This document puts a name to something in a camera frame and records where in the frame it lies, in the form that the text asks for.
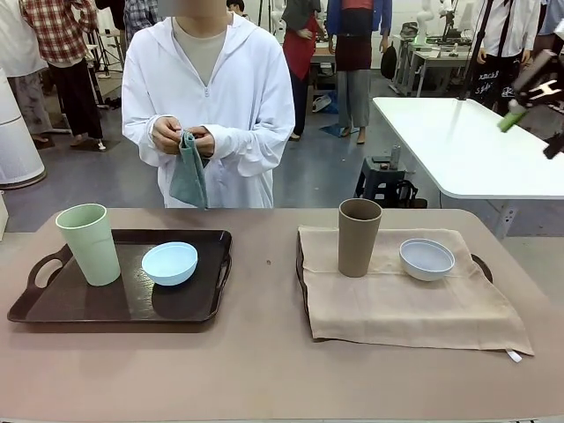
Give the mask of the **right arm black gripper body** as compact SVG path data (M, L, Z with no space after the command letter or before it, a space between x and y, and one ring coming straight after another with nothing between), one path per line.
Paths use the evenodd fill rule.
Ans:
M545 139L544 155L549 159L554 159L558 154L564 151L564 133L558 132L553 136Z

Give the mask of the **person's left hand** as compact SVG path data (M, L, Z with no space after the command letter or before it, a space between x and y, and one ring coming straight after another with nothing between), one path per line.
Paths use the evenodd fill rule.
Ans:
M215 138L204 126L189 128L189 133L194 137L194 144L198 153L209 159L215 152Z

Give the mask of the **person's right hand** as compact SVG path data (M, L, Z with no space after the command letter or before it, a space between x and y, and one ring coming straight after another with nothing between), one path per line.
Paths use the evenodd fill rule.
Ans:
M173 116L159 117L152 127L152 141L156 148L170 155L177 155L182 138L182 126Z

